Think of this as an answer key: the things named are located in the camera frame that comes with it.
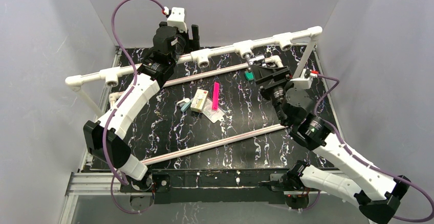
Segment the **chrome water faucet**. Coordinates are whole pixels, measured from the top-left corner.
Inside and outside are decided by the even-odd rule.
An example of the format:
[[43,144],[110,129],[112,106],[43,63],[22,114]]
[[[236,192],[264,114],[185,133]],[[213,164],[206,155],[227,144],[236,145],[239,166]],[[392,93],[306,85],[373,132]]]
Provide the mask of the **chrome water faucet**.
[[251,56],[251,55],[247,54],[246,55],[246,62],[248,64],[248,71],[251,71],[251,68],[254,65],[266,66],[264,55]]

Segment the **white PVC pipe frame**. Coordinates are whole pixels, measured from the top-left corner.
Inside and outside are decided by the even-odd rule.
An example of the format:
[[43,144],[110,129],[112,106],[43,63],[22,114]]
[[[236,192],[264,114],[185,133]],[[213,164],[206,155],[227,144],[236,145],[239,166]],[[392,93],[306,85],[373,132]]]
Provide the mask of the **white PVC pipe frame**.
[[[230,54],[230,53],[237,53],[239,54],[244,60],[246,60],[246,55],[252,55],[252,51],[255,48],[268,46],[268,45],[275,45],[279,46],[282,51],[286,51],[289,49],[292,45],[292,42],[297,39],[301,38],[309,38],[309,43],[307,45],[307,48],[300,60],[300,63],[296,69],[295,73],[292,73],[292,78],[298,78],[300,77],[302,73],[302,67],[306,64],[313,48],[316,45],[317,37],[322,33],[322,28],[320,26],[315,26],[308,28],[303,31],[298,32],[288,32],[288,33],[281,33],[277,34],[268,38],[262,38],[257,40],[246,40],[242,42],[237,42],[228,46],[218,47],[218,48],[205,48],[193,51],[188,54],[181,55],[177,64],[182,64],[186,62],[195,62],[199,67],[204,68],[208,66],[208,61],[211,57],[217,56],[217,55],[223,55],[223,54]],[[66,78],[65,82],[66,85],[79,94],[82,99],[85,100],[85,102],[94,110],[95,114],[97,115],[97,120],[103,116],[106,112],[102,111],[94,101],[92,101],[89,96],[82,91],[82,86],[85,83],[96,81],[96,80],[105,80],[105,83],[107,86],[116,86],[118,84],[118,79],[124,75],[132,74],[133,78],[137,75],[137,67],[139,67],[140,64],[135,64],[133,62],[130,63],[129,66],[124,67],[115,67],[115,68],[109,68],[109,69],[103,69],[100,70],[97,73],[92,74],[86,74],[86,75],[76,75],[76,76],[70,76]],[[284,67],[280,62],[276,63],[275,68]],[[162,88],[170,86],[170,85],[176,85],[183,83],[183,79],[176,79],[171,80],[171,77],[168,79],[168,81],[163,85]],[[115,97],[115,101],[111,104],[111,108],[114,106],[115,102],[121,97],[121,95],[117,95]]]

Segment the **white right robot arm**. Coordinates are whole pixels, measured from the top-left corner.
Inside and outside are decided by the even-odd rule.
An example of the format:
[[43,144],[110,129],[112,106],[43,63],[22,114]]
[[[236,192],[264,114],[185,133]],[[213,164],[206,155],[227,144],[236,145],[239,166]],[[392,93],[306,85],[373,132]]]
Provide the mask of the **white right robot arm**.
[[408,191],[404,181],[375,171],[372,163],[341,142],[332,126],[314,113],[315,102],[305,90],[295,86],[288,67],[254,65],[251,69],[261,96],[272,102],[279,123],[290,129],[291,138],[343,173],[338,176],[298,161],[285,175],[267,185],[282,190],[321,190],[351,203],[375,223],[388,223]]

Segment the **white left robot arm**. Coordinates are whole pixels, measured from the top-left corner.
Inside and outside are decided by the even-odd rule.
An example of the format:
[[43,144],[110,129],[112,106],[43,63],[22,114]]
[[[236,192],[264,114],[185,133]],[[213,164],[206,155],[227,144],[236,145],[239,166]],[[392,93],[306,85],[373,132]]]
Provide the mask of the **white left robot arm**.
[[128,175],[140,191],[149,190],[153,178],[123,139],[143,106],[173,75],[180,56],[199,50],[198,25],[192,25],[191,32],[189,38],[187,32],[161,22],[153,37],[153,47],[145,52],[131,85],[103,116],[96,122],[87,121],[83,127],[89,154],[106,162],[115,172]]

